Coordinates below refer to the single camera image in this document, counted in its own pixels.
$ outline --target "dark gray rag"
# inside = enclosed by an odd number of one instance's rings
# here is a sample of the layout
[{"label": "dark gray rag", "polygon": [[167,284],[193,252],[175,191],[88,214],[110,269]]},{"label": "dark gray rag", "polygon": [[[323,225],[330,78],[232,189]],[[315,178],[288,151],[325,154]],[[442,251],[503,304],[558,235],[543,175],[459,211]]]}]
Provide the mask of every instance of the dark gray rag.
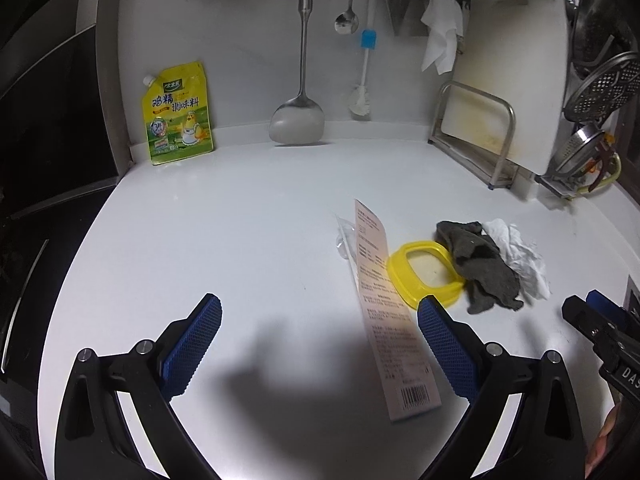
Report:
[{"label": "dark gray rag", "polygon": [[482,234],[480,222],[438,222],[436,241],[449,250],[456,272],[467,280],[469,314],[489,310],[496,301],[513,310],[522,307],[516,300],[520,279],[504,263],[493,239]]}]

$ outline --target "white cutting board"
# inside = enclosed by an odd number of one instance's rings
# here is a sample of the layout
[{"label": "white cutting board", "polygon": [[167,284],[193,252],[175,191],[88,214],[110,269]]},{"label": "white cutting board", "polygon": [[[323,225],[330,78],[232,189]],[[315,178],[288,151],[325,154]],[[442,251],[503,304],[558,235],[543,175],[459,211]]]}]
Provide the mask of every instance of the white cutting board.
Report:
[{"label": "white cutting board", "polygon": [[[558,132],[567,49],[563,0],[472,0],[453,79],[510,102],[516,130],[508,159],[537,174]],[[444,133],[500,153],[507,127],[503,106],[451,88]]]}]

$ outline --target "seasoning packet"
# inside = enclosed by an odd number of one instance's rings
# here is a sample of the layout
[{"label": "seasoning packet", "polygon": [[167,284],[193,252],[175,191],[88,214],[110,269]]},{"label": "seasoning packet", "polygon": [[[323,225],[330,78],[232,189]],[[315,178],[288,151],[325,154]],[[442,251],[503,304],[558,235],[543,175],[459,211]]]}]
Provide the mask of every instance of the seasoning packet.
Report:
[{"label": "seasoning packet", "polygon": [[153,164],[181,160],[214,149],[207,107],[207,79],[195,61],[147,77],[142,99],[146,138]]}]

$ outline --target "white countertop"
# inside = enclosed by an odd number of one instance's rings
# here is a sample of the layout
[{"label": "white countertop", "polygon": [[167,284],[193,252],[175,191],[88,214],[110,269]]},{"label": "white countertop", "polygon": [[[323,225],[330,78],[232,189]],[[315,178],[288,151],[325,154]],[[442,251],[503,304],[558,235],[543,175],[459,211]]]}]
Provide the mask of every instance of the white countertop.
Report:
[{"label": "white countertop", "polygon": [[[222,326],[172,407],[221,478],[418,478],[468,404],[431,357],[443,406],[389,422],[349,264],[335,248],[334,215],[353,219],[354,198],[381,219],[390,251],[432,238],[439,220],[503,218],[537,243],[550,300],[470,316],[463,297],[448,312],[511,354],[560,351],[590,442],[612,400],[597,375],[599,360],[562,320],[560,306],[593,288],[622,303],[629,268],[584,208],[548,210],[489,191],[424,142],[252,144],[164,166],[139,164],[98,215],[60,291],[44,347],[38,424],[49,477],[60,402],[79,349],[129,351],[212,292],[222,301]],[[515,406],[506,413],[513,416]],[[161,471],[130,399],[123,409],[145,463]],[[506,427],[498,432],[504,440]],[[499,451],[490,448],[485,466]]]}]

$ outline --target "yellow container lid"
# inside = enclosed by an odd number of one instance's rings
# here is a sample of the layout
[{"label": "yellow container lid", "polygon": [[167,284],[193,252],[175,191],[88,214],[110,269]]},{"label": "yellow container lid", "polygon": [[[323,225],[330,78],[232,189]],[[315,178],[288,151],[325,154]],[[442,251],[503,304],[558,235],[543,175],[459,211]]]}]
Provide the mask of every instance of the yellow container lid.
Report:
[{"label": "yellow container lid", "polygon": [[[408,255],[414,252],[432,254],[445,266],[453,280],[447,285],[432,287],[426,285],[415,273],[409,263]],[[422,240],[404,244],[386,261],[386,272],[400,297],[414,309],[418,309],[420,300],[426,296],[435,296],[444,307],[452,305],[460,297],[465,287],[465,279],[453,268],[449,251],[433,240]]]}]

